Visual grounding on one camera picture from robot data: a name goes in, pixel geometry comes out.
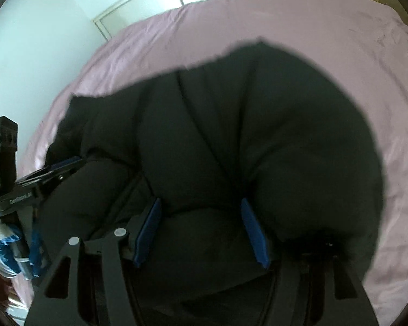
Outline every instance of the screw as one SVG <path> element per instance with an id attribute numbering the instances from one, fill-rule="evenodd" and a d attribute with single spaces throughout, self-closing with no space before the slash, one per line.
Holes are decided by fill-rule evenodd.
<path id="1" fill-rule="evenodd" d="M 80 239 L 77 236 L 73 236 L 68 240 L 68 243 L 72 246 L 77 245 L 80 242 Z"/>
<path id="2" fill-rule="evenodd" d="M 127 231 L 124 228 L 115 229 L 115 236 L 124 236 L 126 235 Z"/>

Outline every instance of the pink bedsheet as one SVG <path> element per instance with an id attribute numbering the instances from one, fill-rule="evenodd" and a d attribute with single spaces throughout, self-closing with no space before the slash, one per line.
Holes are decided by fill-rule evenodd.
<path id="1" fill-rule="evenodd" d="M 371 0 L 210 0 L 131 25 L 57 96 L 18 175 L 43 165 L 71 95 L 111 94 L 259 38 L 314 62 L 359 104 L 374 130 L 386 207 L 364 286 L 381 325 L 389 325 L 408 302 L 408 27 L 390 7 Z"/>

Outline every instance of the camera rig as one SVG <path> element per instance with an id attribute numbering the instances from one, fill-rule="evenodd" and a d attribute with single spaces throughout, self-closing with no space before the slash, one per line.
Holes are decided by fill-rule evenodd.
<path id="1" fill-rule="evenodd" d="M 72 158 L 16 180 L 18 126 L 0 118 L 0 219 L 22 227 L 18 211 L 36 209 L 85 161 Z M 278 255 L 246 199 L 240 212 L 257 263 L 272 274 L 259 326 L 378 326 L 361 281 L 338 246 L 327 237 L 281 244 Z M 144 326 L 130 276 L 142 268 L 162 219 L 162 201 L 104 238 L 71 237 L 49 267 L 35 294 L 27 326 Z M 30 243 L 13 243 L 13 253 L 27 279 Z M 124 273 L 124 260 L 132 262 Z"/>

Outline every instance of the black puffer jacket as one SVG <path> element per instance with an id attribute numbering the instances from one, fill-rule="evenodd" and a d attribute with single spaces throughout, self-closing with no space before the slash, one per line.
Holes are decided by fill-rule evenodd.
<path id="1" fill-rule="evenodd" d="M 325 230 L 360 278 L 370 265 L 383 183 L 369 127 L 320 72 L 264 43 L 74 98 L 47 164 L 76 154 L 87 164 L 40 211 L 47 252 L 54 259 L 71 236 L 101 237 L 161 198 L 135 280 L 155 323 L 255 323 L 270 277 L 240 219 L 244 197 L 280 241 Z"/>

